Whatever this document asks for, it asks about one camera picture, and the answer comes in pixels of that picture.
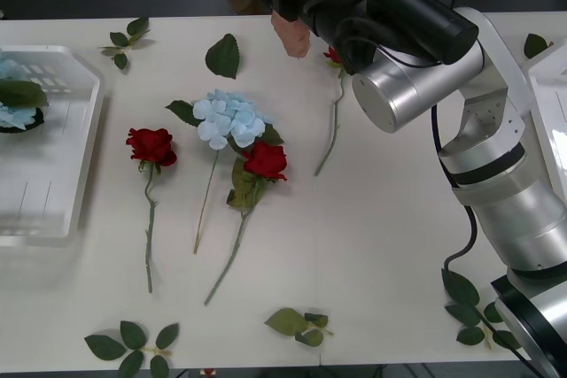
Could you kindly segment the person's hand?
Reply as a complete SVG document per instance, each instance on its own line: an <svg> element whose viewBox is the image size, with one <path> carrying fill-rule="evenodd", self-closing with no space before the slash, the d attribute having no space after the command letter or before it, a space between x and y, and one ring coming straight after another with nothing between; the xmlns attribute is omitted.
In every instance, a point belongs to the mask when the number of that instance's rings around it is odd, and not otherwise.
<svg viewBox="0 0 567 378"><path fill-rule="evenodd" d="M306 56L311 47L311 32L304 23L300 20L290 22L277 12L272 12L271 24L290 57L304 58Z"/></svg>

